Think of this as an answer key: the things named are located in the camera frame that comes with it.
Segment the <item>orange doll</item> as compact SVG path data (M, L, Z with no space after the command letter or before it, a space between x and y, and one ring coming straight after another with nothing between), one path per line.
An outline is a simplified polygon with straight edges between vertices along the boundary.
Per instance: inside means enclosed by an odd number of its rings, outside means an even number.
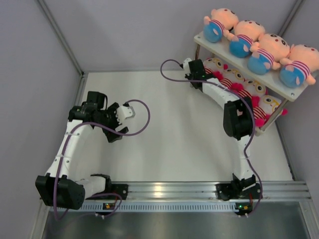
M289 88L298 88L304 82L314 85L312 75L319 69L319 51L306 45L292 45L288 58L280 60L280 80Z
M234 33L227 31L226 38L230 41L229 51L238 58L245 58L250 54L250 47L258 38L265 34L263 25L253 20L243 20L234 27Z

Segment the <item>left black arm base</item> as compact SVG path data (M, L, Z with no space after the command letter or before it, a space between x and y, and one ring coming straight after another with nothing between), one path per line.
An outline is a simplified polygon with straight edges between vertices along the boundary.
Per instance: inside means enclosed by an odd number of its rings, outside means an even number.
M118 194L122 197L123 200L126 200L128 195L128 184L112 184L110 189L106 189L101 193L97 193L92 197L88 198L88 200L114 200L119 199L118 196L114 194Z

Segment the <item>aluminium front rail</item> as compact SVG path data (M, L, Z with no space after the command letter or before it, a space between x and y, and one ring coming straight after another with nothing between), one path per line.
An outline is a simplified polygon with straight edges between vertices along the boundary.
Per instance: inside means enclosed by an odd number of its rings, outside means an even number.
M54 189L54 180L47 183L37 183L36 187L42 200L53 204L53 197L57 197L60 207L76 207L85 199L110 189L112 184L128 184L126 199L210 199L217 198L216 185L230 182L114 182L107 181L96 193L90 193L88 186L63 179ZM298 201L311 198L306 183L299 181L270 181L260 185L259 199L273 201Z

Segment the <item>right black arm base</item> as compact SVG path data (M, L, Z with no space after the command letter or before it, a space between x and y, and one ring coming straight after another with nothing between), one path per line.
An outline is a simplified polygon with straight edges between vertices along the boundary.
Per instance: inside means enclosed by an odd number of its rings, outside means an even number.
M234 183L220 183L216 185L216 196L223 201L233 199L259 199L261 188L259 184L255 184L249 188L242 188Z

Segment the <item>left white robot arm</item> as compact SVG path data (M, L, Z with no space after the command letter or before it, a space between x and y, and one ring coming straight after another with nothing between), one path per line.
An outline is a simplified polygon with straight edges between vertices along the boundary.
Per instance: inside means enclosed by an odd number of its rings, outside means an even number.
M114 187L110 176L98 172L97 159L84 159L83 146L96 125L109 143L122 139L127 127L116 128L135 115L133 108L124 103L107 105L108 98L90 91L87 99L69 111L67 128L60 149L45 175L37 176L35 186L47 206L78 210L87 198L98 195L107 199Z

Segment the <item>white doll glasses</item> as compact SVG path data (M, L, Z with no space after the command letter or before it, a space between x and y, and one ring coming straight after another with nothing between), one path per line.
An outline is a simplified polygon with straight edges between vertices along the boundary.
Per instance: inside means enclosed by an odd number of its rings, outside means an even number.
M270 118L272 113L279 107L281 100L271 95L260 98L257 106L253 107L255 126L262 127Z

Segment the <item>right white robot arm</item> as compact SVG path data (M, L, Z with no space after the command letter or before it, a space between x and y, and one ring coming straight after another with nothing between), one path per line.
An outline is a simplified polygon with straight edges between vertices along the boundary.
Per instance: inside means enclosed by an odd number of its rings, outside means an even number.
M250 98L241 98L237 93L222 85L220 81L204 69L200 59L187 58L180 65L194 88L212 98L223 109L223 128L235 140L238 156L233 160L233 193L243 198L256 184L255 173L249 165L249 145L254 133L254 116Z

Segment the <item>orange doll table back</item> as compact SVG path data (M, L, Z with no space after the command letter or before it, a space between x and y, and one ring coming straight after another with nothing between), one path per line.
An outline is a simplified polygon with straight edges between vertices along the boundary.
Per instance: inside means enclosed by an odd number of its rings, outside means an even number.
M203 19L204 38L215 43L227 35L239 22L238 16L230 9L219 8L211 11L211 17L205 16Z

